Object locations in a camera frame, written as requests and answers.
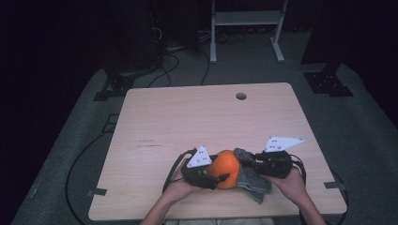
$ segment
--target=metal stand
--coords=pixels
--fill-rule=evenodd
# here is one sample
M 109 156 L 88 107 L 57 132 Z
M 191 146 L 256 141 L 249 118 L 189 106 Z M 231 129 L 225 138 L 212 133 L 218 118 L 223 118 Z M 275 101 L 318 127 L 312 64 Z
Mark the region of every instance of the metal stand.
M 352 97 L 347 86 L 342 85 L 336 76 L 340 63 L 327 63 L 320 72 L 306 72 L 304 77 L 316 94 L 329 94 L 331 97 Z
M 111 67 L 105 67 L 104 70 L 108 79 L 93 100 L 104 101 L 108 98 L 124 97 L 134 85 L 135 78 L 124 77 Z
M 278 62 L 284 62 L 284 57 L 279 47 L 278 41 L 282 31 L 284 15 L 288 0 L 283 0 L 281 10 L 271 11 L 236 11 L 236 12 L 216 12 L 215 0 L 211 6 L 211 42 L 210 42 L 210 63 L 217 63 L 216 48 L 216 26 L 217 25 L 265 25 L 276 24 L 275 37 L 272 37 L 271 44 L 276 54 Z

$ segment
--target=table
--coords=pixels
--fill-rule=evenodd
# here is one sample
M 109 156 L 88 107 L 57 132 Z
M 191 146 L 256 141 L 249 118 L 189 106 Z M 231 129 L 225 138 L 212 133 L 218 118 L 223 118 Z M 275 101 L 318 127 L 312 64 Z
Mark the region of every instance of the table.
M 288 83 L 131 89 L 125 98 L 89 217 L 142 219 L 161 195 L 167 174 L 186 150 L 205 144 L 210 155 L 243 148 L 260 153 L 269 136 L 302 137 L 288 149 L 300 157 L 307 189 L 322 214 L 346 210 L 333 176 Z M 175 204 L 166 218 L 254 218 L 297 215 L 274 188 L 258 204 L 241 188 L 206 189 Z
M 265 25 L 276 24 L 275 37 L 271 37 L 271 45 L 278 62 L 283 63 L 284 57 L 279 47 L 279 37 L 282 31 L 284 15 L 288 0 L 283 0 L 281 10 L 269 11 L 216 11 L 215 1 L 212 0 L 211 7 L 211 41 L 210 41 L 210 62 L 217 63 L 216 48 L 216 26 L 218 25 Z

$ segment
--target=black strap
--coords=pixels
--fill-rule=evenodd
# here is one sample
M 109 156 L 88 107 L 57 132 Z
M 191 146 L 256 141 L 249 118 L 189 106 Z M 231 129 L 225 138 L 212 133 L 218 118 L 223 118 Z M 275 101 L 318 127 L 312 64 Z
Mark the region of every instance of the black strap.
M 185 155 L 187 155 L 187 154 L 194 155 L 194 154 L 196 153 L 196 151 L 197 151 L 196 148 L 194 148 L 194 149 L 192 149 L 192 150 L 188 150 L 188 151 L 186 151 L 185 153 L 179 155 L 179 157 L 176 159 L 176 162 L 173 164 L 173 167 L 172 167 L 172 169 L 170 170 L 169 175 L 168 175 L 167 178 L 166 178 L 166 181 L 164 182 L 163 190 L 162 190 L 161 193 L 163 193 L 164 190 L 166 190 L 167 187 L 170 185 L 170 182 L 172 182 L 172 177 L 173 177 L 173 175 L 174 175 L 174 172 L 176 171 L 176 167 L 179 165 L 179 163 L 180 163 L 181 160 L 185 157 Z
M 304 163 L 302 163 L 299 157 L 296 157 L 295 155 L 290 155 L 290 156 L 297 159 L 297 161 L 293 160 L 293 163 L 296 164 L 301 170 L 301 176 L 305 186 L 307 183 L 307 173 L 305 172 Z M 301 214 L 301 211 L 299 211 L 299 220 L 301 221 L 302 225 L 307 225 L 307 222 L 305 221 L 304 216 Z

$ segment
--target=dark background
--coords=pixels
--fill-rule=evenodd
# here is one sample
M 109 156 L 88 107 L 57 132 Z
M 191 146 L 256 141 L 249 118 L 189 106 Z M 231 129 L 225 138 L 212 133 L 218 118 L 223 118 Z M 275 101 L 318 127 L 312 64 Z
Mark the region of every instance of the dark background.
M 195 44 L 197 29 L 209 29 L 209 0 L 116 2 L 120 5 L 105 0 L 1 1 L 1 222 L 14 217 L 84 86 L 102 68 L 103 53 L 117 59 L 119 68 L 151 68 L 161 52 L 152 45 L 147 24 L 190 44 Z M 397 4 L 321 2 L 290 0 L 288 5 L 285 31 L 314 29 L 303 63 L 341 58 L 398 124 Z M 217 6 L 279 7 L 275 1 L 228 4 L 218 1 Z M 179 19 L 185 15 L 197 20 Z

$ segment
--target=hole in table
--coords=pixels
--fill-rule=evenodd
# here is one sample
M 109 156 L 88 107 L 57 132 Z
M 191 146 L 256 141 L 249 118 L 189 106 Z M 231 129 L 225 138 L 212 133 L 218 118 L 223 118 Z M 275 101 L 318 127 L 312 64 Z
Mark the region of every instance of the hole in table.
M 239 99 L 239 100 L 244 100 L 244 99 L 246 99 L 248 96 L 246 96 L 246 94 L 244 94 L 244 93 L 239 92 L 239 93 L 237 93 L 236 97 L 237 97 L 237 99 Z

